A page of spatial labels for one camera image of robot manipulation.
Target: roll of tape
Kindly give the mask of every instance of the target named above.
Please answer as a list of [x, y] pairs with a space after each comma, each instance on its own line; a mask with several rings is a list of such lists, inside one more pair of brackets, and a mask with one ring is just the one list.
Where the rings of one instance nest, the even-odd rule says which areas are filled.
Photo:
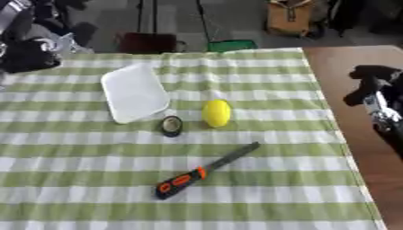
[[182, 120], [176, 116], [169, 116], [162, 120], [161, 131], [166, 137], [178, 137], [182, 133]]

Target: orange screwdriver handle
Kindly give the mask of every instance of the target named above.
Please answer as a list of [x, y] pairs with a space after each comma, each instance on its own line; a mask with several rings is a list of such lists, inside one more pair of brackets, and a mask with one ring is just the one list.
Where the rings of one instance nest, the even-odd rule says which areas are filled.
[[204, 179], [205, 176], [206, 172], [201, 167], [198, 167], [197, 169], [188, 173], [178, 175], [174, 178], [159, 183], [156, 188], [156, 196], [159, 199], [168, 199], [179, 191], [186, 189], [189, 185], [192, 185], [196, 181]]

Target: floor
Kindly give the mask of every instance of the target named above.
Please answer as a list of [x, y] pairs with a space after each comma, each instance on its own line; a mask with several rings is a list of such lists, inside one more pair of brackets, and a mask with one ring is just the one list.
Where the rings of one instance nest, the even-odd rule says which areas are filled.
[[[84, 11], [72, 11], [72, 21], [89, 22], [97, 27], [94, 36], [87, 42], [87, 46], [93, 48], [95, 52], [116, 52], [117, 36], [137, 29], [138, 1], [91, 0], [86, 3]], [[201, 0], [201, 2], [205, 7], [209, 31], [214, 40], [250, 39], [261, 49], [385, 45], [399, 44], [403, 40], [403, 36], [380, 36], [368, 32], [367, 24], [373, 21], [373, 9], [378, 10], [377, 6], [370, 7], [364, 13], [362, 23], [348, 31], [343, 38], [338, 37], [335, 31], [327, 30], [324, 38], [311, 40], [269, 35], [263, 31], [263, 21], [267, 15], [265, 0]], [[151, 3], [152, 1], [145, 1], [143, 32], [151, 32]], [[195, 1], [160, 0], [158, 10], [160, 33], [176, 34], [179, 40], [187, 43], [188, 52], [205, 50], [206, 40]]]

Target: bag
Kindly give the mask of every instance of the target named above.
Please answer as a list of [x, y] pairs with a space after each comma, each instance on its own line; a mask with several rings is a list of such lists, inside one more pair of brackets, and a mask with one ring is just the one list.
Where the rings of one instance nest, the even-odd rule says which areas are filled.
[[307, 35], [312, 7], [311, 0], [270, 0], [267, 30], [276, 34]]

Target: tablecloth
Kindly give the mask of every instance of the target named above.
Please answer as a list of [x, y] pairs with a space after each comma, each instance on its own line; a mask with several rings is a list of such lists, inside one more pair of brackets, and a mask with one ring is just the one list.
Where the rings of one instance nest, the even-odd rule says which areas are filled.
[[[119, 125], [101, 77], [136, 64], [153, 67], [171, 102]], [[0, 229], [385, 229], [301, 49], [80, 54], [3, 85]], [[232, 108], [225, 127], [202, 121], [213, 99]], [[159, 132], [168, 115], [184, 121], [181, 136]], [[158, 182], [253, 141], [206, 180], [154, 197]]]

